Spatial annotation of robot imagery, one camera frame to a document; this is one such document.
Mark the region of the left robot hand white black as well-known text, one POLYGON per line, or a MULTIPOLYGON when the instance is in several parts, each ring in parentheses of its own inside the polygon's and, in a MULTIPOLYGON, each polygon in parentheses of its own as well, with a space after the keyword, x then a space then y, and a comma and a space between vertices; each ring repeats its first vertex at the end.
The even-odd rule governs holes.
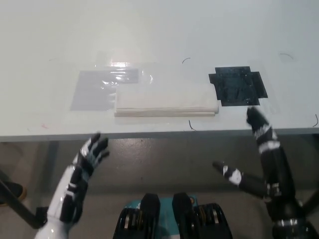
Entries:
POLYGON ((79 149, 56 187, 47 210, 47 220, 35 235, 36 239, 67 239, 80 220, 88 184, 95 169, 109 156, 108 138, 99 132, 79 149))

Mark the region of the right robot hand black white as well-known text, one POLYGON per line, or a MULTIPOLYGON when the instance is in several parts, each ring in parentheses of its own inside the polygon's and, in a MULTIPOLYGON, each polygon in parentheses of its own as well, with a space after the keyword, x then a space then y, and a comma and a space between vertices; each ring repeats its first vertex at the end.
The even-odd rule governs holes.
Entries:
POLYGON ((275 130, 256 107, 247 109, 247 123, 260 154, 263 177, 214 161, 212 166, 241 191, 264 200, 273 222, 305 218, 296 199, 295 184, 284 149, 275 130))

